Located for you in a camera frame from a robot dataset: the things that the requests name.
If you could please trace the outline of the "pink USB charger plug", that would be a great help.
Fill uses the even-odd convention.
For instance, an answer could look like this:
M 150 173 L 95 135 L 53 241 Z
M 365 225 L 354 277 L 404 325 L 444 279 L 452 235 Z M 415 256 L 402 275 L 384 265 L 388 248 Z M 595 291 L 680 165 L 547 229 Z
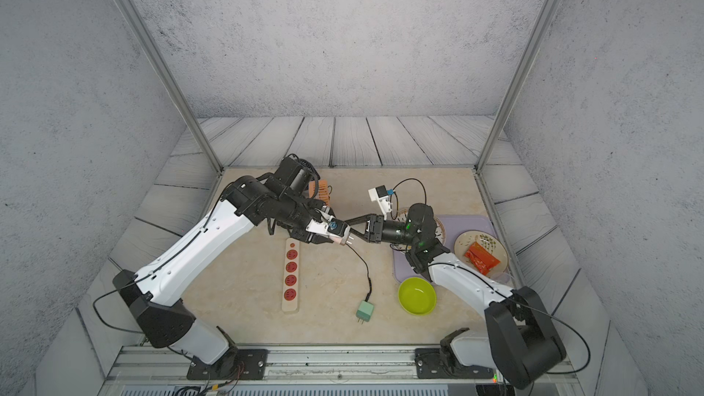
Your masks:
M 353 228 L 348 223 L 337 218 L 327 224 L 327 235 L 330 240 L 342 246 L 348 244 Z

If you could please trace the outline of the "white red power strip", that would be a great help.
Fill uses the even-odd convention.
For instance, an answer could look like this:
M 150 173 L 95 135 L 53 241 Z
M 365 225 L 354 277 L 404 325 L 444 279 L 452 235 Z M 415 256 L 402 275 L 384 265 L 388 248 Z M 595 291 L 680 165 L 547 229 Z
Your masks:
M 300 242 L 296 239 L 288 238 L 285 243 L 282 280 L 282 311 L 284 313 L 295 313 L 299 309 L 300 267 Z

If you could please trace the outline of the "green USB charger plug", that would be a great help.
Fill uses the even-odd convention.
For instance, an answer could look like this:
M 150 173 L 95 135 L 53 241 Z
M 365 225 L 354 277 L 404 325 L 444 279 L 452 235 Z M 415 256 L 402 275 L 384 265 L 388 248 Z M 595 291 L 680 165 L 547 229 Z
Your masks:
M 356 311 L 356 317 L 361 324 L 370 322 L 374 312 L 374 305 L 366 300 L 360 302 Z

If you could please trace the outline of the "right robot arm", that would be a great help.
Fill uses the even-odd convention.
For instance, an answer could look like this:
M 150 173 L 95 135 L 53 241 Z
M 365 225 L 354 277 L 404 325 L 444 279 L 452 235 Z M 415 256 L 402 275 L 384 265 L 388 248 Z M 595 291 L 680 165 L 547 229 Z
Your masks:
M 548 313 L 533 289 L 495 282 L 445 247 L 436 236 L 432 207 L 416 203 L 403 222 L 366 214 L 346 221 L 344 229 L 345 238 L 401 247 L 416 274 L 483 315 L 485 335 L 473 341 L 458 334 L 449 342 L 453 359 L 461 365 L 495 368 L 518 389 L 558 374 L 555 367 L 568 355 L 557 331 L 561 319 Z

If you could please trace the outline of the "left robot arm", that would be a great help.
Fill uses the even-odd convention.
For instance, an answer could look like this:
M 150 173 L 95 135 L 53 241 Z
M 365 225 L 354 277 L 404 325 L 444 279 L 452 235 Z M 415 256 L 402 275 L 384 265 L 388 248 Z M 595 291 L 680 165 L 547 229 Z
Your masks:
M 137 323 L 137 332 L 154 348 L 180 350 L 212 366 L 234 346 L 222 331 L 198 320 L 183 293 L 225 249 L 261 222 L 289 227 L 295 238 L 346 244 L 348 225 L 326 204 L 305 198 L 267 173 L 243 176 L 225 187 L 213 209 L 157 260 L 115 277 L 119 294 Z

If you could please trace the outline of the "orange desk fan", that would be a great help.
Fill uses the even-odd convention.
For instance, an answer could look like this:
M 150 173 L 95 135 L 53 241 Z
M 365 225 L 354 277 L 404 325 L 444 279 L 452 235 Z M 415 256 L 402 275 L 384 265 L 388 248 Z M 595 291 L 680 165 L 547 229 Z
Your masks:
M 330 186 L 326 180 L 310 181 L 308 196 L 330 205 Z

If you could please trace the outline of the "dark blue desk fan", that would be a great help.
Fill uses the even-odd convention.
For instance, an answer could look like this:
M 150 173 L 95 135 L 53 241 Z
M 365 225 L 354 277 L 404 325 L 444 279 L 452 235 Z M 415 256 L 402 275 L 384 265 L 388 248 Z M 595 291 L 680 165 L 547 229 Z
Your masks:
M 290 153 L 282 160 L 274 177 L 297 194 L 307 193 L 311 182 L 313 187 L 317 187 L 320 181 L 320 174 L 314 165 L 294 153 Z

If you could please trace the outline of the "patterned plate with brown rim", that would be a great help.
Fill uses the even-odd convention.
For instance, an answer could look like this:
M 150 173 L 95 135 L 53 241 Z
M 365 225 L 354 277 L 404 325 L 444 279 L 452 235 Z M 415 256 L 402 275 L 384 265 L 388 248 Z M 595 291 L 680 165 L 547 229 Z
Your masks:
M 409 212 L 408 208 L 401 209 L 399 214 L 397 214 L 397 219 L 400 222 L 405 222 L 407 219 L 408 212 Z M 438 216 L 434 216 L 434 222 L 436 223 L 436 230 L 434 231 L 434 235 L 436 236 L 436 238 L 439 240 L 439 242 L 441 244 L 445 244 L 446 238 L 447 238 L 445 227 L 442 224 L 442 222 L 440 221 Z

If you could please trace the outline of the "lime green bowl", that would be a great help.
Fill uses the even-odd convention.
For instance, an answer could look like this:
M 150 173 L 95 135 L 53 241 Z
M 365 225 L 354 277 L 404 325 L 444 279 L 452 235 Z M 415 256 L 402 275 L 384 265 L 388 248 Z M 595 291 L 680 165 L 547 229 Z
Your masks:
M 401 308 L 409 315 L 430 315 L 436 308 L 436 290 L 423 278 L 408 278 L 399 286 L 398 301 Z

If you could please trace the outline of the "lavender tray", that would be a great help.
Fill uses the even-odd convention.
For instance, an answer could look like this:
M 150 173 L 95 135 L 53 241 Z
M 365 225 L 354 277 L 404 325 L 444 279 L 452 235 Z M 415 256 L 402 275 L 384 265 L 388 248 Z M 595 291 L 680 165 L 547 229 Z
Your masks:
M 474 216 L 453 216 L 452 214 L 445 214 L 444 216 L 438 217 L 445 227 L 447 238 L 443 245 L 446 248 L 454 249 L 457 239 L 462 234 L 469 231 L 478 231 L 493 238 L 497 238 L 491 220 L 489 220 L 487 216 L 477 216 L 476 214 Z M 393 272 L 397 282 L 401 283 L 407 278 L 417 277 L 417 274 L 413 271 L 403 253 L 394 251 L 392 256 Z

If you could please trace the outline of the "red snack packet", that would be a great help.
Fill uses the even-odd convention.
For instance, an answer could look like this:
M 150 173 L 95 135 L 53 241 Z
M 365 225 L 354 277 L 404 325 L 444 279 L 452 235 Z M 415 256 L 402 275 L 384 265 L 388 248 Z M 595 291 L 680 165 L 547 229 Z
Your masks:
M 465 257 L 471 261 L 478 272 L 485 276 L 502 263 L 478 242 L 473 242 L 469 245 L 465 252 Z

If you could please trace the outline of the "floral plate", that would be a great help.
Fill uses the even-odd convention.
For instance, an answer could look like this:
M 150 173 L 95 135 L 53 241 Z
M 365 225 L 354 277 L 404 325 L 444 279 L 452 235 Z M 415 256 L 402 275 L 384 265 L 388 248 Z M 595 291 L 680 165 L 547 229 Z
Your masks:
M 492 236 L 480 233 L 478 231 L 469 231 L 462 234 L 456 240 L 456 244 L 454 245 L 454 253 L 458 256 L 461 261 L 467 263 L 467 265 L 469 265 L 469 267 L 474 271 L 478 270 L 471 263 L 471 261 L 465 257 L 466 250 L 468 249 L 469 245 L 473 242 L 480 243 L 480 245 L 487 249 L 487 251 L 489 251 L 493 256 L 495 256 L 495 258 L 499 259 L 502 262 L 499 266 L 492 269 L 486 276 L 493 280 L 497 279 L 508 268 L 508 252 L 505 249 L 504 245 L 502 245 L 502 243 L 497 238 L 493 238 Z

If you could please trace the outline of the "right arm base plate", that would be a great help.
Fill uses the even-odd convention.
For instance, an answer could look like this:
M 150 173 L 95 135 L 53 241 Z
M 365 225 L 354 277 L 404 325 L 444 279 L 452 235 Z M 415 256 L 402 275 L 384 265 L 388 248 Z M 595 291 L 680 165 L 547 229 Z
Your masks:
M 421 380 L 490 380 L 495 378 L 493 368 L 464 366 L 451 351 L 443 348 L 416 348 L 414 350 L 416 376 Z

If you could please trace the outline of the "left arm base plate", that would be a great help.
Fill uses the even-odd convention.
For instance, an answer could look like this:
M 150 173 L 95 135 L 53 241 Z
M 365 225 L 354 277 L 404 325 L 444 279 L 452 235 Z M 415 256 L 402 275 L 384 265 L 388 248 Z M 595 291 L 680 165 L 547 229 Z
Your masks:
M 213 365 L 194 357 L 186 374 L 188 381 L 261 381 L 264 379 L 269 350 L 231 348 Z

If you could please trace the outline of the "aluminium mounting rail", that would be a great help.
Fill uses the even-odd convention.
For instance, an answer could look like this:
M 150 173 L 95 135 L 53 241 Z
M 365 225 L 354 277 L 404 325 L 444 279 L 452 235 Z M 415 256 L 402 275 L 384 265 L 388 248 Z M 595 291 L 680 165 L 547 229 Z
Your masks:
M 592 395 L 570 361 L 520 390 L 497 370 L 447 377 L 417 346 L 264 345 L 267 355 L 232 378 L 189 381 L 186 357 L 147 346 L 123 348 L 102 395 Z

